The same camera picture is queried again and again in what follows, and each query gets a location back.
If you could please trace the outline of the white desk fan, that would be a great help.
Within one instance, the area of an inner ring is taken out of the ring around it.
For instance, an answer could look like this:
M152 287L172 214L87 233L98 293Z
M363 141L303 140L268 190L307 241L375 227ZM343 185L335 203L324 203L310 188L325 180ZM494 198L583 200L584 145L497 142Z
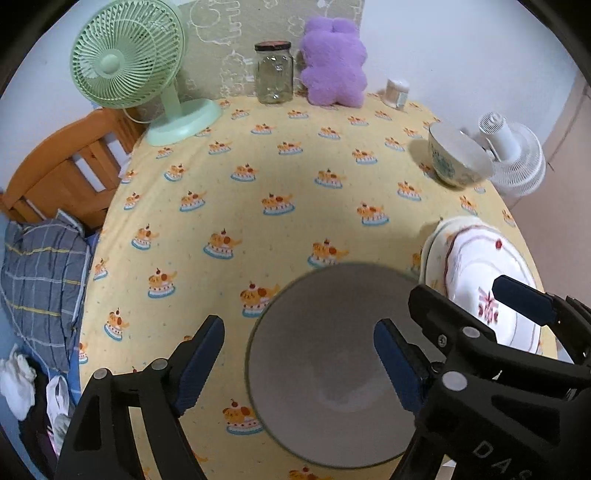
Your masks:
M498 112L478 122L480 139L492 162L490 181L501 196L521 198L534 193L546 174L546 160L536 134L526 125L509 121Z

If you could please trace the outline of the purple plush toy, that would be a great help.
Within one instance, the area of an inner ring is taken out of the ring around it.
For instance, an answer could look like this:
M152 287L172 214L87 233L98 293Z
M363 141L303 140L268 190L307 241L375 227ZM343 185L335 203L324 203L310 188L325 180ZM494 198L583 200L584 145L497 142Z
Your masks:
M304 69L301 83L315 106L363 106L368 81L363 73L368 54L356 23L317 16L308 20L301 38Z

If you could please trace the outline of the white plate red floral pattern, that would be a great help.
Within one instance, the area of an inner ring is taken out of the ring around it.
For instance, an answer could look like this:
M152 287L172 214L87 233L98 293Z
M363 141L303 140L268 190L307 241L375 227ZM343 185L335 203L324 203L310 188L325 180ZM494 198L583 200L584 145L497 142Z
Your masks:
M445 268L448 298L491 328L499 344L536 353L541 327L493 293L493 283L502 275L536 285L520 252L497 230L475 225L453 237Z

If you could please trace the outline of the pile of clothes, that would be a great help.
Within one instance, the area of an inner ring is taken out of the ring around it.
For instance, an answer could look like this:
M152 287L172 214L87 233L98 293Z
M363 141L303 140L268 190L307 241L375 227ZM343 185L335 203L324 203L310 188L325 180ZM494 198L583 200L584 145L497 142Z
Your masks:
M55 477L75 404L62 375L47 376L14 345L1 359L1 423L40 479Z

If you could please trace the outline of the small white cotton swab container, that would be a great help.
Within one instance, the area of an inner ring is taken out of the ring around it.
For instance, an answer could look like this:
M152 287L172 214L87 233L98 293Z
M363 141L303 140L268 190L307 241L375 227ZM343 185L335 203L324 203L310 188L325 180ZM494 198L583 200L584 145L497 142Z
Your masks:
M383 102L391 108L403 110L406 106L410 85L403 79L389 79L383 94Z

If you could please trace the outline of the scalloped cream plate orange flowers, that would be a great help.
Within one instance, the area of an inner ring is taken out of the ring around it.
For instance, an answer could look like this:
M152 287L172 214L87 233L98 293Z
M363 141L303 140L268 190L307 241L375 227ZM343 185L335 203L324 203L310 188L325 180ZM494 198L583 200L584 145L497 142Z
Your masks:
M446 255L454 237L473 226L486 226L477 217L457 216L441 220L427 238L421 253L419 282L447 295L445 285Z

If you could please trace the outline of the blue plaid pillow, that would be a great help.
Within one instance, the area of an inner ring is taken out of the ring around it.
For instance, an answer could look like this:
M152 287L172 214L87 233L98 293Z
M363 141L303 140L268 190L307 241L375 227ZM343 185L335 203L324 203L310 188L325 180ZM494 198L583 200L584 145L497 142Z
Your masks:
M45 370L67 375L91 261L84 228L63 211L36 224L11 221L3 246L1 305L8 320Z

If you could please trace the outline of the green patterned wall mat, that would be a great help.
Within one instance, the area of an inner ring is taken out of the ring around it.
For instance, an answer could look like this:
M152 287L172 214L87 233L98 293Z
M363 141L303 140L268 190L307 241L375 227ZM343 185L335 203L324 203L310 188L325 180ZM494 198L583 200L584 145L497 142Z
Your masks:
M308 19L349 18L360 24L363 0L178 1L187 34L177 89L183 99L219 99L254 94L256 43L298 45Z

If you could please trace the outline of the orange wooden headboard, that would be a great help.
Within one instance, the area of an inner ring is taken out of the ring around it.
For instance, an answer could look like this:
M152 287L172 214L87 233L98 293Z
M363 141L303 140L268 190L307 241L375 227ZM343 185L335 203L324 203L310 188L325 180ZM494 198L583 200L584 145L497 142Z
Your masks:
M1 193L1 211L20 223L39 223L59 210L97 229L120 183L120 166L107 146L112 134L126 154L145 127L121 110L95 110L43 140Z

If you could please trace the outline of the green desk fan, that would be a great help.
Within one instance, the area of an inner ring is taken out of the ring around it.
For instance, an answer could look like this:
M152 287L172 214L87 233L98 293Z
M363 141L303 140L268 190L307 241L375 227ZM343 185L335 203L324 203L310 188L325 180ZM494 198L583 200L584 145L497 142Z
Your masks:
M211 99L180 101L175 79L187 51L179 9L169 1L112 1L82 27L70 54L74 84L103 108L126 111L159 98L147 126L151 146L187 139L221 118Z

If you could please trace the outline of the beige bowl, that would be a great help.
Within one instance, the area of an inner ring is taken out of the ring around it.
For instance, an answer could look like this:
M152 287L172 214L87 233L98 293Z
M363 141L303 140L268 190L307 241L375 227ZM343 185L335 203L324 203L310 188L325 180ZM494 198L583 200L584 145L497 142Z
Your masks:
M493 162L487 152L453 125L432 123L428 142L433 168L447 185L464 189L494 175Z
M385 266L346 263L305 274L277 294L249 338L245 378L264 430L308 463L337 469L403 455L415 432L374 346L390 319L431 360L411 319L416 281Z

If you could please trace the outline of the glass jar brown lid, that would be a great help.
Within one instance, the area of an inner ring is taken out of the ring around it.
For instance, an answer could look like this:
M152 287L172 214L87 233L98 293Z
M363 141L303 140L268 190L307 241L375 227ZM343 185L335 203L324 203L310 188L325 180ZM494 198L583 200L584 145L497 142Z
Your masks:
M263 104L289 102L294 97L294 57L290 41L256 43L256 97Z

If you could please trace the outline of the yellow patterned tablecloth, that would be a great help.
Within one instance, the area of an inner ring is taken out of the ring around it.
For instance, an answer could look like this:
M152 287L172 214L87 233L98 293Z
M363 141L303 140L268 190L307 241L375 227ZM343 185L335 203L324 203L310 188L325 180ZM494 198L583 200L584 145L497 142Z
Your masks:
M472 215L526 242L496 189L439 183L426 139L438 116L369 95L360 109L304 99L222 102L214 126L172 146L138 143L107 213L87 285L80 377L140 370L209 315L225 341L181 423L211 479L386 479L393 463L335 470L270 439L245 388L245 349L266 305L301 275L342 261L420 268L443 218Z

